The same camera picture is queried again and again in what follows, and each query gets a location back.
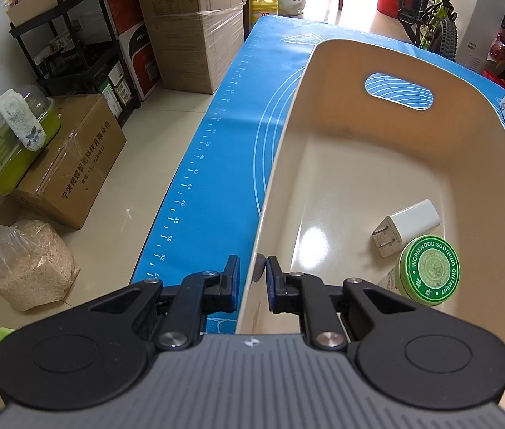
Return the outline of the beige plastic storage bin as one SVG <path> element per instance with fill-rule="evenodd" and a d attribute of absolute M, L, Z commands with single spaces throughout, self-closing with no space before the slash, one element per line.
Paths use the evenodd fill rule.
<path fill-rule="evenodd" d="M 312 52 L 285 120 L 253 245 L 282 268 L 338 285 L 395 265 L 372 232 L 422 201 L 462 278 L 444 313 L 505 343 L 502 90 L 434 55 L 329 40 Z M 500 404 L 505 409 L 505 392 Z"/>

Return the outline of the green lid ointment jar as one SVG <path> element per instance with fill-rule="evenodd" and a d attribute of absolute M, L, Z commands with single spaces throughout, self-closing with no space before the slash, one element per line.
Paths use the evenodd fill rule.
<path fill-rule="evenodd" d="M 379 287 L 424 306 L 436 307 L 459 286 L 461 265 L 451 244 L 437 235 L 421 235 L 407 243 Z"/>

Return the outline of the clear bag of grain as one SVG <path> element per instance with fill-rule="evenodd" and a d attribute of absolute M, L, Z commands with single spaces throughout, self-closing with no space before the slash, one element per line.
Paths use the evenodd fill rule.
<path fill-rule="evenodd" d="M 41 220 L 0 225 L 0 296 L 20 312 L 61 301 L 80 269 L 56 230 Z"/>

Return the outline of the white usb charger plug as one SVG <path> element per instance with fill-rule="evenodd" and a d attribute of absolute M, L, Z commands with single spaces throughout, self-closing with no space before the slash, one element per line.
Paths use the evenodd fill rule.
<path fill-rule="evenodd" d="M 371 238 L 382 258 L 388 258 L 402 251 L 416 237 L 437 228 L 440 222 L 434 204 L 423 199 L 387 215 L 373 230 Z"/>

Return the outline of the brown printed cardboard box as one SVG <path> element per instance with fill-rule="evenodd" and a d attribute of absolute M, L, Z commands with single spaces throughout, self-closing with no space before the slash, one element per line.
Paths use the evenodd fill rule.
<path fill-rule="evenodd" d="M 55 103 L 59 132 L 12 196 L 33 211 L 79 230 L 126 139 L 102 95 L 58 97 Z"/>

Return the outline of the blue silicone measuring mat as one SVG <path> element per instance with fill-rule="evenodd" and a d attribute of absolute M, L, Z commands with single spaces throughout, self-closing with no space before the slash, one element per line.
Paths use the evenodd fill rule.
<path fill-rule="evenodd" d="M 253 245 L 287 115 L 315 47 L 348 40 L 415 57 L 423 49 L 335 25 L 271 16 L 238 52 L 157 212 L 133 278 L 175 285 L 190 273 L 241 260 L 240 307 L 208 321 L 212 333 L 294 332 L 297 322 L 268 310 Z"/>

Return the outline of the green plastic lidded container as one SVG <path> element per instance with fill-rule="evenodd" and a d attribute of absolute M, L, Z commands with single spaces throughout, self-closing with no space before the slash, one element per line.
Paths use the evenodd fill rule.
<path fill-rule="evenodd" d="M 59 132 L 60 121 L 55 100 L 46 96 L 35 85 L 13 89 L 28 103 L 46 133 L 44 148 Z M 30 151 L 18 140 L 0 114 L 0 195 L 9 195 L 23 179 L 40 151 Z"/>

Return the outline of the white rolled towel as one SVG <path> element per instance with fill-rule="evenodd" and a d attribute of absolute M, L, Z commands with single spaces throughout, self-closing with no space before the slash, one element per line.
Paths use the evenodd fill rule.
<path fill-rule="evenodd" d="M 0 114 L 24 148 L 38 151 L 46 142 L 46 133 L 25 98 L 13 89 L 0 95 Z"/>

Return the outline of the red white appliance box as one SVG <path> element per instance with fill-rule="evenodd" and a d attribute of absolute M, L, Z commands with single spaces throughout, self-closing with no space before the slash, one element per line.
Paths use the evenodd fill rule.
<path fill-rule="evenodd" d="M 139 0 L 106 1 L 126 66 L 143 102 L 157 87 L 160 74 Z"/>

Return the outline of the black metal shelf cart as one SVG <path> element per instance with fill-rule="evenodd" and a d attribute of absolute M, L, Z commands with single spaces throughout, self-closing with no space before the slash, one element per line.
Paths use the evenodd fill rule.
<path fill-rule="evenodd" d="M 10 34 L 49 96 L 100 94 L 119 125 L 140 107 L 105 0 L 55 0 Z"/>

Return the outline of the green black bicycle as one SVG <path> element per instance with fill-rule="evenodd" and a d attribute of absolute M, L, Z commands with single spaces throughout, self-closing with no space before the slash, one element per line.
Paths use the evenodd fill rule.
<path fill-rule="evenodd" d="M 451 0 L 399 0 L 398 20 L 409 41 L 451 61 L 458 46 L 456 18 Z"/>

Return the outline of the white refrigerator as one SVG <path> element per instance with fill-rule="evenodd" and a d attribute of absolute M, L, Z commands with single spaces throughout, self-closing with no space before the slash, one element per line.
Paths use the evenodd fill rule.
<path fill-rule="evenodd" d="M 487 65 L 488 49 L 500 31 L 505 0 L 451 0 L 458 33 L 456 62 L 481 74 Z"/>

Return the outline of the large wrapped cardboard box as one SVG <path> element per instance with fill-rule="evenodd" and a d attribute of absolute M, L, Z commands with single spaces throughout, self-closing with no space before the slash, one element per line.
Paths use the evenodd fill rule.
<path fill-rule="evenodd" d="M 139 0 L 163 85 L 213 94 L 244 42 L 244 0 Z"/>

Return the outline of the yellow detergent jug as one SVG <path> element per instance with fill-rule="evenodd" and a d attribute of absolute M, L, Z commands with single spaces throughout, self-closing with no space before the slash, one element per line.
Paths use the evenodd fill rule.
<path fill-rule="evenodd" d="M 278 14 L 278 0 L 251 0 L 251 25 L 263 16 Z"/>

